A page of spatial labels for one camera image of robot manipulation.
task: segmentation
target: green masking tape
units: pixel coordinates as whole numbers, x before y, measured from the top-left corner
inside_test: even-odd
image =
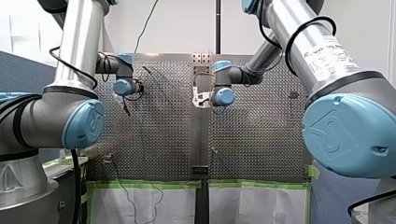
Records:
[[[308,165],[306,168],[307,172],[308,172],[308,176],[312,177],[314,179],[319,179],[320,176],[320,170],[314,166],[314,165]]]

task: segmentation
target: black hose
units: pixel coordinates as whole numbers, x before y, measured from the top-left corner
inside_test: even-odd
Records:
[[[81,171],[79,169],[79,164],[78,164],[77,150],[72,149],[70,151],[72,153],[72,158],[73,158],[75,185],[76,185],[76,194],[75,194],[76,199],[75,199],[75,208],[74,208],[72,224],[78,224],[79,208],[81,206]]]
[[[371,202],[374,202],[374,201],[378,201],[378,200],[381,200],[381,199],[386,199],[386,198],[394,197],[394,196],[396,196],[396,189],[388,191],[388,192],[385,192],[385,193],[382,193],[382,194],[375,195],[375,196],[370,197],[370,198],[366,198],[364,200],[361,200],[360,202],[353,203],[352,205],[350,205],[347,208],[347,213],[349,214],[350,217],[352,217],[352,211],[356,207],[359,207],[359,206],[364,205],[366,203],[371,203]]]

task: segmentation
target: white wall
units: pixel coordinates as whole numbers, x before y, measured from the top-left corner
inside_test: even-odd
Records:
[[[120,0],[105,18],[112,48],[133,52],[155,0]],[[160,0],[138,52],[215,51],[215,0]],[[222,53],[252,54],[262,43],[257,20],[243,13],[241,0],[222,1]]]
[[[49,55],[62,30],[36,0],[0,0],[0,50],[55,65]]]
[[[337,37],[360,67],[390,77],[390,42],[394,0],[327,0],[320,14],[337,23]]]

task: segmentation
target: diamond plate panel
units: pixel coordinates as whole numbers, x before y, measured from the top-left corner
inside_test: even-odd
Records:
[[[241,64],[249,58],[220,55],[213,61]],[[221,115],[211,114],[211,178],[305,181],[304,165],[311,157],[301,133],[306,93],[299,79],[282,60],[264,75],[262,84],[233,88],[235,103]],[[298,97],[292,99],[296,92]]]
[[[131,117],[114,100],[115,78],[97,88],[106,107],[106,126],[88,171],[90,180],[116,177],[103,158],[113,153],[120,178],[184,180],[191,178],[191,56],[134,55],[134,77],[145,93],[126,101]],[[152,72],[149,74],[143,66]]]

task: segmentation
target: cable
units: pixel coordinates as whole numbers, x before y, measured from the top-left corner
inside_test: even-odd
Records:
[[[209,73],[203,73],[203,72],[197,73],[197,74],[194,75],[194,81],[192,82],[192,86],[196,86],[197,85],[196,79],[197,79],[198,76],[213,77],[213,75],[209,74]]]
[[[145,120],[145,118],[142,115],[142,122],[141,122],[140,126],[143,126],[144,120]],[[140,135],[140,142],[141,142],[141,145],[142,145],[142,149],[143,149],[144,152],[146,152],[146,150],[145,150],[146,147],[145,147],[145,144],[144,144],[144,139],[142,137],[142,133],[139,134],[139,135]],[[163,201],[163,190],[159,189],[154,184],[151,184],[151,186],[154,187],[156,190],[158,190],[161,193],[161,198],[160,198],[160,200],[158,200],[158,202],[156,202],[154,204],[154,218],[151,221],[145,222],[145,224],[154,223],[154,221],[157,219],[157,216],[158,216],[157,205],[160,204]]]
[[[148,23],[149,23],[149,19],[151,18],[152,12],[154,11],[155,7],[157,6],[157,3],[158,3],[158,0],[155,1],[154,6],[152,7],[150,13],[148,14],[148,18],[146,19],[146,23],[145,23],[145,26],[143,27],[142,33],[137,38],[136,47],[134,48],[134,53],[137,53],[137,48],[139,48],[140,38],[143,36],[143,34],[146,31],[146,28],[147,28]]]
[[[102,81],[103,82],[108,82],[108,79],[110,78],[111,61],[110,61],[109,57],[106,54],[104,54],[103,52],[99,51],[99,54],[103,55],[103,60],[104,60],[104,62],[103,62],[103,70],[105,71],[105,74],[107,74],[106,78],[105,78],[105,75],[102,74]]]
[[[58,50],[58,49],[60,49],[60,48],[61,48],[61,47],[59,46],[59,47],[50,49],[50,50],[49,50],[50,56],[52,56],[52,57],[53,57],[54,59],[56,59],[58,62],[60,62],[60,63],[62,63],[62,64],[64,64],[64,65],[66,65],[67,67],[69,67],[70,69],[72,69],[73,72],[75,72],[76,74],[83,75],[84,77],[87,77],[87,78],[89,78],[90,80],[92,80],[92,81],[93,81],[93,87],[92,87],[92,89],[94,90],[94,89],[98,86],[98,81],[97,81],[93,76],[91,76],[90,74],[88,74],[88,73],[86,73],[86,72],[83,72],[83,71],[79,70],[79,69],[76,68],[75,66],[71,65],[70,63],[65,62],[64,60],[62,60],[60,57],[58,57],[56,54],[53,53],[53,51]]]
[[[39,99],[41,99],[41,95],[27,94],[27,95],[22,95],[17,98],[9,100],[8,102],[3,103],[0,106],[0,115],[1,115],[0,124],[7,118],[8,115],[10,115],[12,112],[14,112],[19,107],[19,105],[21,105],[25,102],[39,100]]]
[[[294,40],[297,38],[297,36],[300,34],[300,32],[304,31],[306,28],[308,28],[310,25],[312,25],[313,22],[315,21],[327,21],[330,23],[330,25],[332,26],[332,35],[335,35],[335,33],[337,32],[337,25],[335,24],[335,21],[333,21],[331,18],[329,17],[325,17],[325,16],[318,16],[315,17],[314,19],[310,20],[310,21],[306,21],[303,24],[301,24],[297,30],[291,35],[288,44],[286,46],[285,49],[285,62],[286,62],[286,66],[289,68],[290,72],[292,74],[294,74],[295,76],[297,76],[296,72],[294,71],[291,62],[290,62],[290,52],[291,52],[291,47],[293,45]]]
[[[277,60],[277,62],[272,67],[267,68],[264,72],[269,72],[269,71],[273,70],[274,68],[276,68],[280,64],[280,62],[282,61],[282,55],[283,55],[283,51],[280,52],[279,59]]]
[[[72,158],[73,158],[75,186],[76,186],[75,207],[74,207],[72,224],[78,224],[79,208],[81,206],[81,171],[79,169],[79,164],[78,164],[77,150],[71,149],[70,152],[72,153]]]
[[[114,166],[114,170],[116,171],[116,176],[117,176],[117,180],[119,182],[120,187],[125,191],[126,193],[126,199],[128,200],[128,202],[131,203],[132,207],[134,208],[134,224],[137,224],[137,210],[136,210],[136,204],[134,203],[134,201],[130,198],[129,195],[129,191],[121,184],[120,181],[120,170],[119,170],[119,166],[112,161],[111,163],[113,163]]]
[[[151,184],[151,186],[154,187],[156,190],[158,190],[161,193],[161,199],[158,200],[158,202],[156,202],[154,204],[154,218],[151,221],[145,222],[145,224],[154,223],[155,219],[157,219],[157,216],[158,216],[157,205],[163,201],[163,190],[157,188],[154,184]]]
[[[268,41],[270,44],[274,45],[275,47],[277,47],[279,49],[282,49],[282,47],[278,43],[274,42],[270,37],[268,37],[268,35],[266,35],[264,30],[262,29],[262,8],[263,8],[263,5],[264,5],[264,0],[261,0],[258,5],[259,13],[257,15],[257,17],[259,18],[260,33],[262,33],[262,36],[264,37],[264,39],[266,41]]]
[[[374,201],[377,201],[377,200],[381,200],[381,199],[385,199],[385,198],[388,198],[388,197],[391,197],[391,196],[396,196],[396,189],[388,191],[388,192],[385,192],[385,193],[382,193],[382,194],[375,195],[375,196],[370,197],[370,198],[366,198],[366,199],[361,200],[360,202],[357,202],[357,203],[353,203],[352,205],[350,205],[347,208],[347,213],[349,214],[350,217],[352,217],[352,211],[356,207],[359,207],[359,206],[361,206],[361,205],[363,205],[365,203],[371,203],[371,202],[374,202]]]

